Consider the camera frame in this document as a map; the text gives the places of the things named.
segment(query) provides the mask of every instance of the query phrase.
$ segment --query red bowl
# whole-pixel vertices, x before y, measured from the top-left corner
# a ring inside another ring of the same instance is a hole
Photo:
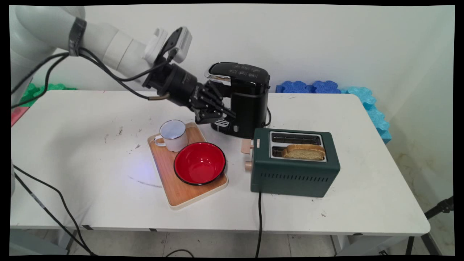
[[[183,182],[204,185],[218,178],[226,167],[222,150],[208,142],[197,142],[183,148],[174,160],[174,172]]]

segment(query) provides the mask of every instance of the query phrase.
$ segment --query toaster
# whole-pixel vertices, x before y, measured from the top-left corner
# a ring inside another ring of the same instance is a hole
[[[325,149],[321,161],[283,158],[290,144],[314,144]],[[251,154],[251,191],[295,196],[324,197],[340,171],[329,132],[256,128],[254,139],[242,141],[242,152]]]

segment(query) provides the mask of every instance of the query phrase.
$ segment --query bread slice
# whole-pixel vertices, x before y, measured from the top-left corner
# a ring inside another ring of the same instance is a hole
[[[292,144],[282,151],[284,158],[324,160],[325,149],[313,144]]]

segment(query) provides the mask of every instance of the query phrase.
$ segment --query coffee maker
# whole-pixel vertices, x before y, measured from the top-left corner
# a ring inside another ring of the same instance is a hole
[[[213,85],[223,97],[230,98],[230,109],[236,113],[235,118],[225,115],[211,127],[228,135],[253,138],[255,128],[266,124],[268,72],[252,65],[221,62],[209,67],[205,76],[205,85]]]

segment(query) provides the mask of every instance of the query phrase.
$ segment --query table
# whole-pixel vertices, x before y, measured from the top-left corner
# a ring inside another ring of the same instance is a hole
[[[145,95],[152,92],[141,92]],[[430,230],[359,99],[351,94],[270,93],[271,128],[331,132],[341,170],[324,198],[263,194],[266,233],[334,236],[338,255],[366,254]],[[180,210],[168,206],[147,138],[162,123],[194,121],[186,107],[127,91],[48,91],[12,127],[15,165],[62,191],[77,222],[106,230],[258,229],[258,194],[240,138],[200,125],[228,163],[228,186]],[[58,195],[23,180],[73,227]],[[59,228],[16,184],[10,228]],[[347,235],[355,236],[351,243]]]

